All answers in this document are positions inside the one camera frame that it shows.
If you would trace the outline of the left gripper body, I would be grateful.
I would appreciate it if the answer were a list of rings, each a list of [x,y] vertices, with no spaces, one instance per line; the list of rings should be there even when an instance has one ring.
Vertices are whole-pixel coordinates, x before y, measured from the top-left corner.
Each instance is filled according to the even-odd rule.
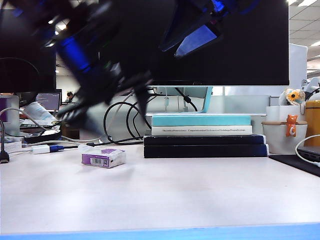
[[[64,39],[55,37],[47,45],[55,46],[57,54],[78,81],[78,103],[109,103],[117,94],[130,89],[135,91],[139,76],[151,75],[149,71],[145,71],[126,77],[119,62],[99,60],[94,50],[81,44],[74,36]]]

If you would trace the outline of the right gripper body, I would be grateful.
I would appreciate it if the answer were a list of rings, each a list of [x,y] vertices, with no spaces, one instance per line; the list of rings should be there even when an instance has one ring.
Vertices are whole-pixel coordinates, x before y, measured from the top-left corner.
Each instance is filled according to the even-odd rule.
[[[174,22],[177,24],[204,25],[220,21],[225,16],[245,15],[260,2],[258,0],[177,0]]]

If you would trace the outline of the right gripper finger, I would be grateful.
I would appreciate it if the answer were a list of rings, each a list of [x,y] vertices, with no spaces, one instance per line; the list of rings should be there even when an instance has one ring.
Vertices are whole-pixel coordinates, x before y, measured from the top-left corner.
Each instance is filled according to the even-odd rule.
[[[207,45],[223,38],[222,32],[212,24],[204,24],[187,35],[174,53],[175,58],[183,58]]]
[[[159,48],[166,52],[184,40],[189,34],[208,21],[208,11],[199,9],[177,9],[165,30]]]

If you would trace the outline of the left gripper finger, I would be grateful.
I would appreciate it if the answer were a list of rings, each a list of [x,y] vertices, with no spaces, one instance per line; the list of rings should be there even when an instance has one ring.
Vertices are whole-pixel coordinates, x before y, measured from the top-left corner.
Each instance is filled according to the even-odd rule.
[[[65,124],[96,134],[97,136],[105,135],[100,124],[90,115],[89,106],[82,102],[65,105],[58,111],[57,118]]]
[[[147,110],[147,101],[149,99],[148,86],[152,82],[150,74],[142,74],[138,78],[138,83],[134,87],[135,96],[139,105],[141,116],[145,118]]]

